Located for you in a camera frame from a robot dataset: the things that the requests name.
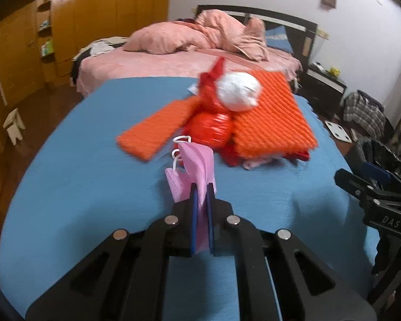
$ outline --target metal screw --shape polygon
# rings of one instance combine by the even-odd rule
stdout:
[[[291,232],[288,229],[280,229],[278,230],[278,237],[282,240],[288,240],[291,238]]]
[[[239,222],[241,222],[241,219],[240,219],[238,216],[236,216],[236,215],[230,215],[230,216],[228,216],[228,217],[226,218],[226,221],[227,221],[229,224],[237,225],[237,224],[239,224]]]
[[[178,217],[175,215],[169,215],[165,217],[165,223],[174,226],[178,223]]]
[[[128,232],[124,229],[118,229],[114,231],[113,238],[116,240],[122,240],[128,236]]]

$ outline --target white wall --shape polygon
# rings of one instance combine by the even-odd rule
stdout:
[[[317,38],[312,61],[341,70],[351,91],[365,91],[386,105],[392,124],[401,115],[401,8],[392,0],[169,0],[170,20],[192,17],[197,5],[239,5],[275,10],[316,22],[330,34]]]

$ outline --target red ball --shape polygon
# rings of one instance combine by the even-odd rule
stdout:
[[[230,140],[233,122],[229,114],[202,112],[190,120],[187,131],[192,142],[217,149]]]

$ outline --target yellow object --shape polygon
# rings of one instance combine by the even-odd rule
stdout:
[[[340,70],[337,69],[336,67],[330,67],[328,72],[334,77],[339,77],[340,76]]]

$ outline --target pink mask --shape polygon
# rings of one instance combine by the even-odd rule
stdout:
[[[194,182],[198,187],[198,224],[196,228],[196,252],[208,249],[208,217],[206,215],[206,188],[209,183],[213,183],[214,192],[214,153],[208,146],[190,142],[178,142],[180,155],[178,160],[182,160],[186,172],[174,168],[167,168],[165,175],[171,189],[172,197],[175,202],[179,202],[190,197],[190,187]]]

